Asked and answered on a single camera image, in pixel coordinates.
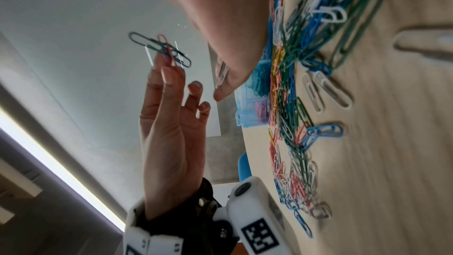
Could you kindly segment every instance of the ceiling light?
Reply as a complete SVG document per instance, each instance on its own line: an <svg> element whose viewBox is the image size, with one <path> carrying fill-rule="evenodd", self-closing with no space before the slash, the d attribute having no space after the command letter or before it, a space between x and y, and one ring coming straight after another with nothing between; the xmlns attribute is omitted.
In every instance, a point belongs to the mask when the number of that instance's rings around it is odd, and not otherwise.
<svg viewBox="0 0 453 255"><path fill-rule="evenodd" d="M25 148L40 163L64 181L70 188L86 200L92 207L105 216L113 225L124 232L125 223L116 216L99 198L87 189L72 173L59 161L48 153L35 139L33 139L14 119L0 108L0 128L18 144Z"/></svg>

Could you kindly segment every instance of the wooden table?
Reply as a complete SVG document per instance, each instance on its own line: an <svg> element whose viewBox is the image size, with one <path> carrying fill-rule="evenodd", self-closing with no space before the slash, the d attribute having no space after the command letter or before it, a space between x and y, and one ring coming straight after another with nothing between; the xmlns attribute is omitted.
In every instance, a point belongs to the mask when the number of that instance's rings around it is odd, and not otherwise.
<svg viewBox="0 0 453 255"><path fill-rule="evenodd" d="M298 0L285 0L285 19ZM394 35L414 26L453 24L453 0L384 0L371 26L333 79L354 98L341 110L324 94L317 115L301 85L297 95L315 125L342 123L342 139L310 149L319 168L318 193L333 217L316 221L309 239L280 205L303 254L453 253L453 66L427 63L392 49ZM278 202L268 126L244 128L252 174ZM289 160L284 143L280 149Z"/></svg>

